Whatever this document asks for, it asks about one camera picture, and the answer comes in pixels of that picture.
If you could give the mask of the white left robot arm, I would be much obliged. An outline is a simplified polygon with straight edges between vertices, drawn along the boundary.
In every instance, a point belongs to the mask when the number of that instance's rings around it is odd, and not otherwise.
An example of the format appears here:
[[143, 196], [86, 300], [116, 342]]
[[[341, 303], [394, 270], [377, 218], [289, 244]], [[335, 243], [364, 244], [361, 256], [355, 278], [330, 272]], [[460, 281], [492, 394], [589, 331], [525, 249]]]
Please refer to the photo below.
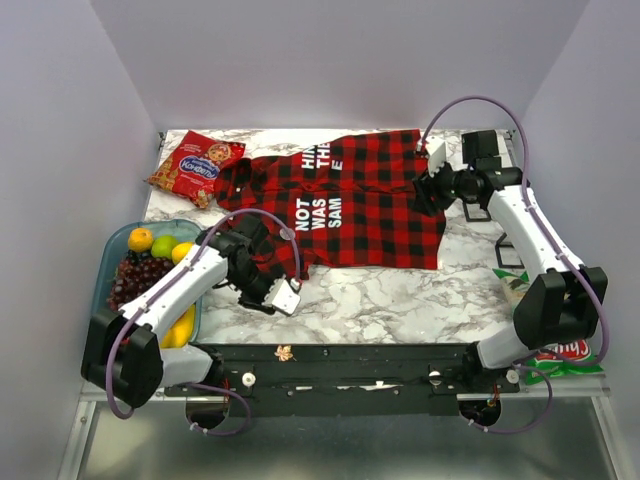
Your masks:
[[279, 278], [262, 272], [253, 257], [268, 230], [262, 210], [247, 208], [229, 213], [236, 225], [219, 224], [205, 231], [183, 260], [154, 286], [117, 311], [103, 309], [91, 318], [81, 364], [81, 375], [106, 392], [114, 414], [130, 413], [163, 387], [189, 384], [201, 395], [214, 393], [222, 380], [216, 356], [192, 343], [163, 349], [161, 341], [185, 313], [213, 286], [228, 281], [247, 306], [258, 310], [295, 312], [299, 301], [301, 262], [294, 274]]

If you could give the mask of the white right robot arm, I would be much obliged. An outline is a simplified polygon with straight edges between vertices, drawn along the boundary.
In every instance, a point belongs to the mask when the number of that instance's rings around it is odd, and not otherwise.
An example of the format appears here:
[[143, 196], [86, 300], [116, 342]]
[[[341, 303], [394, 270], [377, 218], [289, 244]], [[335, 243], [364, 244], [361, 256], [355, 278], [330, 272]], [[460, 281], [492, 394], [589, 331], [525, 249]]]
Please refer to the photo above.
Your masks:
[[502, 227], [530, 280], [511, 325], [480, 341], [477, 357], [460, 367], [462, 384], [480, 392], [494, 383], [496, 369], [544, 347], [591, 338], [608, 278], [560, 239], [522, 170], [503, 165], [496, 132], [473, 132], [466, 138], [471, 144], [463, 150], [462, 170], [453, 169], [444, 151], [426, 139], [417, 142], [416, 152], [426, 158], [427, 168], [413, 180], [415, 208], [435, 216], [456, 200], [478, 205]]

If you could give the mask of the red black plaid shirt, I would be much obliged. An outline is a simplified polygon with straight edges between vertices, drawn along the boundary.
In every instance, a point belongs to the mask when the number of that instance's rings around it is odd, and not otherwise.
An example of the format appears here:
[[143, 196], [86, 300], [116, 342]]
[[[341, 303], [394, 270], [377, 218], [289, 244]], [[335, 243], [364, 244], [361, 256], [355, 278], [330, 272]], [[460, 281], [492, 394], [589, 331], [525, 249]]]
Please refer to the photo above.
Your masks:
[[[215, 183], [227, 211], [269, 212], [268, 246], [259, 266], [301, 277], [312, 265], [435, 270], [444, 215], [416, 212], [412, 180], [427, 168], [416, 154], [417, 129], [347, 135], [291, 155], [243, 157], [226, 163]], [[287, 241], [280, 230], [295, 238]]]

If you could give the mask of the gold leaf brooch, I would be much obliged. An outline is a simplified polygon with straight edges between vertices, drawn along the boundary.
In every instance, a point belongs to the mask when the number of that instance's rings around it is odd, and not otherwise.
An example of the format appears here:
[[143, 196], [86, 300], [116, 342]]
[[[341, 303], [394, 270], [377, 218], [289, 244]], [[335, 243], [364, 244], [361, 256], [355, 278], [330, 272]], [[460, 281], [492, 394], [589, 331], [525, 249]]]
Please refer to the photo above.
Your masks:
[[274, 355], [279, 362], [295, 361], [295, 356], [293, 354], [291, 345], [278, 345], [276, 347]]

